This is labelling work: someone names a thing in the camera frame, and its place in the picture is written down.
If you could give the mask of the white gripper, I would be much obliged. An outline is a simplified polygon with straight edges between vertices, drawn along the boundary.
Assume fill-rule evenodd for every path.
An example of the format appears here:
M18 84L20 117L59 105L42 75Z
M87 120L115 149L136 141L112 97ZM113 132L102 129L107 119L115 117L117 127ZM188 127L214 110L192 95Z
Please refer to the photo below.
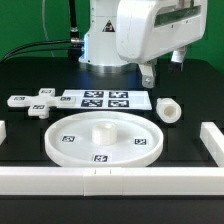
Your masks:
M173 51L171 61L183 63L187 47L202 38L208 0L120 0L116 48L124 61L142 64L142 85L155 86L155 66L146 63Z

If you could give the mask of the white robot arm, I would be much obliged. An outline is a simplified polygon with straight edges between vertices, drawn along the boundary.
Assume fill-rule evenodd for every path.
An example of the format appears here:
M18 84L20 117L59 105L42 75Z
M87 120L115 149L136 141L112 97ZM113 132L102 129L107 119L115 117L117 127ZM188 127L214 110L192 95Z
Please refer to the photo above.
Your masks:
M80 65L99 73L139 68L155 86L156 59L181 64L187 46L202 38L208 0L90 0L90 28Z

